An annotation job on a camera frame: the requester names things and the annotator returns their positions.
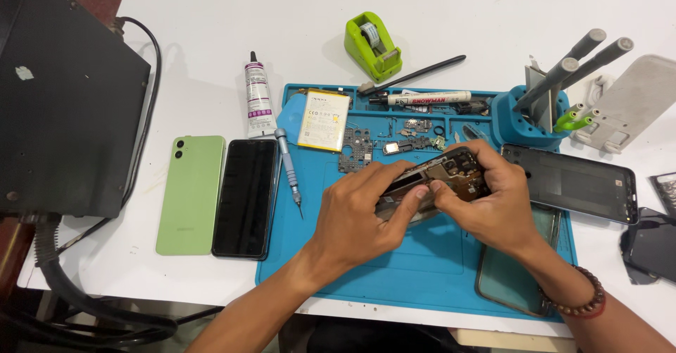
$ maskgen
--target white marker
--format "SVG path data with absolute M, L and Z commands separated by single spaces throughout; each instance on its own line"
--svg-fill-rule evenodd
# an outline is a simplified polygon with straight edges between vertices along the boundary
M 368 98 L 369 105 L 431 105 L 433 103 L 469 102 L 472 93 L 462 92 L 436 92 L 436 93 L 407 93 L 407 94 L 376 94 Z

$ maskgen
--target fingernail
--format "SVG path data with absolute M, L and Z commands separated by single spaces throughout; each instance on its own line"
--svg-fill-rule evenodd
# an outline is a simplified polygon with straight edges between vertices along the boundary
M 432 184 L 430 184 L 429 187 L 432 188 L 432 191 L 434 193 L 436 193 L 439 190 L 439 188 L 442 187 L 442 184 L 438 181 L 433 181 Z
M 418 189 L 418 192 L 416 192 L 416 197 L 418 197 L 418 199 L 422 199 L 427 194 L 427 192 L 429 192 L 429 188 L 420 188 Z

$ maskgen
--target precision screwdriver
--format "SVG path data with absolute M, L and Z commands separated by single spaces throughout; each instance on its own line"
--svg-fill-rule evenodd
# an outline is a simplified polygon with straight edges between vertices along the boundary
M 303 211 L 300 209 L 300 191 L 298 190 L 298 179 L 293 169 L 292 156 L 289 153 L 289 145 L 287 144 L 287 131 L 283 128 L 275 130 L 275 138 L 279 142 L 279 149 L 282 150 L 282 161 L 284 162 L 284 169 L 287 171 L 287 178 L 289 179 L 289 186 L 292 188 L 293 202 L 298 205 L 300 211 L 300 218 L 303 218 Z

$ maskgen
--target beaded bracelet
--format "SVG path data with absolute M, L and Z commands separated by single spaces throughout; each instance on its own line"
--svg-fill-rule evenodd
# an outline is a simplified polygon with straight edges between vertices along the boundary
M 569 307 L 567 305 L 557 304 L 554 301 L 552 301 L 552 299 L 550 299 L 550 297 L 547 296 L 542 287 L 537 288 L 538 292 L 540 292 L 540 295 L 544 297 L 546 303 L 550 304 L 557 311 L 561 312 L 562 314 L 565 314 L 566 316 L 593 318 L 600 315 L 604 311 L 606 305 L 606 292 L 604 291 L 603 287 L 601 287 L 601 282 L 598 281 L 598 279 L 586 269 L 578 267 L 574 264 L 571 264 L 571 266 L 575 267 L 576 270 L 584 274 L 585 277 L 587 277 L 587 279 L 589 279 L 589 281 L 592 283 L 592 285 L 594 285 L 594 298 L 591 299 L 589 303 L 580 305 L 579 307 Z M 594 311 L 599 306 L 601 307 L 599 312 L 593 315 L 588 314 Z

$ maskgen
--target dual camera module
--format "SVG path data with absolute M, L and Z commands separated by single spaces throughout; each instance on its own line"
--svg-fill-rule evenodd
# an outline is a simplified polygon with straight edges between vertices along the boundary
M 183 141 L 178 141 L 178 142 L 176 142 L 176 147 L 181 148 L 181 147 L 183 147 L 183 144 L 185 144 Z M 180 150 L 177 150 L 176 153 L 174 153 L 174 156 L 177 159 L 180 159 L 181 156 L 183 156 L 183 153 Z

